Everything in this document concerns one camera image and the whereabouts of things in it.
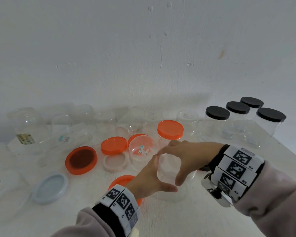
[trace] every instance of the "painted wall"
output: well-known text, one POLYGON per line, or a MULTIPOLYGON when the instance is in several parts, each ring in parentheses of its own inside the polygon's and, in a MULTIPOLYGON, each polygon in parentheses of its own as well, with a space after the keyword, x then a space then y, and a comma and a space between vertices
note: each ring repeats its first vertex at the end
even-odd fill
POLYGON ((0 140, 22 106, 173 117, 242 96, 288 116, 276 137, 296 153, 296 0, 0 0, 0 140))

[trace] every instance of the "pink sleeve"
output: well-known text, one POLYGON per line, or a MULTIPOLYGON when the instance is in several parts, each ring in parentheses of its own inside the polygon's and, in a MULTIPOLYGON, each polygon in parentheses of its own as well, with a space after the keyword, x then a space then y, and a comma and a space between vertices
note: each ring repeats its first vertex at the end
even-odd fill
POLYGON ((111 228, 90 208, 79 211, 76 225, 67 226, 51 237, 115 237, 111 228))
POLYGON ((296 182, 268 161, 234 206, 250 216, 267 237, 296 237, 296 182))

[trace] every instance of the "red lid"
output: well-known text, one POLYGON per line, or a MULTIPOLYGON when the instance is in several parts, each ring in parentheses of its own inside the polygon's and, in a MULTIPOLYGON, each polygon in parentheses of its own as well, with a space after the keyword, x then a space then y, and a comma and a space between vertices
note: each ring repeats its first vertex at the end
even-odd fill
POLYGON ((136 137, 141 136, 141 135, 145 135, 145 134, 136 134, 136 135, 132 135, 132 136, 128 139, 128 147, 129 147, 129 144, 132 142, 133 139, 135 139, 136 137))
POLYGON ((101 151, 105 155, 117 155, 127 149, 127 140, 120 136, 106 139, 101 144, 101 151))
MULTIPOLYGON (((125 185, 127 185, 127 184, 128 184, 132 179, 134 179, 134 178, 135 178, 135 177, 132 176, 132 175, 122 175, 122 176, 118 177, 117 179, 115 179, 115 180, 111 183, 109 189, 112 188, 113 186, 115 186, 116 184, 119 184, 119 185, 121 185, 121 186, 125 186, 125 185)), ((137 200, 137 204, 138 204, 138 205, 141 205, 142 201, 143 201, 143 199, 138 199, 138 200, 137 200)))
POLYGON ((158 134, 167 140, 178 140, 183 136, 184 128, 177 121, 164 120, 158 124, 158 134))
POLYGON ((65 166, 69 173, 82 175, 92 170, 97 161, 96 151, 92 147, 82 146, 74 149, 67 155, 65 166))

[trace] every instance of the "white table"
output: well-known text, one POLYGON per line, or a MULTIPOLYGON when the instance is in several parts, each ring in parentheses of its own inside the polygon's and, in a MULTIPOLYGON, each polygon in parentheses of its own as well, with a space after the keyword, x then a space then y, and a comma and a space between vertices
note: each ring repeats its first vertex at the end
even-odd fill
MULTIPOLYGON (((92 207, 114 179, 125 174, 136 175, 131 166, 117 174, 104 171, 99 147, 96 151, 98 163, 92 171, 82 176, 72 176, 67 172, 69 188, 65 196, 46 206, 28 202, 15 219, 0 226, 0 237, 50 236, 62 227, 75 224, 78 211, 86 206, 92 207)), ((263 157, 296 180, 296 155, 276 139, 272 139, 263 157)), ((233 207, 221 207, 211 197, 201 186, 204 175, 204 172, 197 172, 189 185, 189 195, 180 203, 169 203, 154 197, 144 199, 136 225, 139 235, 263 236, 249 217, 241 215, 233 207)))

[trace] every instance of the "hand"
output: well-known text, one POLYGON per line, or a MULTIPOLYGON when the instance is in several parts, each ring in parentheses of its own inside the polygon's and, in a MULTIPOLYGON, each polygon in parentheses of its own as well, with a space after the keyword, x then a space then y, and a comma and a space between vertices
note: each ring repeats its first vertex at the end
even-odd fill
POLYGON ((166 153, 181 159, 181 167, 175 178, 175 184, 181 186, 189 173, 208 165, 223 146, 224 144, 215 142, 192 143, 172 140, 168 146, 158 151, 158 155, 166 153))
POLYGON ((135 199, 145 198, 157 191, 177 192, 175 185, 164 183, 157 177, 160 155, 154 155, 149 163, 125 187, 133 193, 135 199))

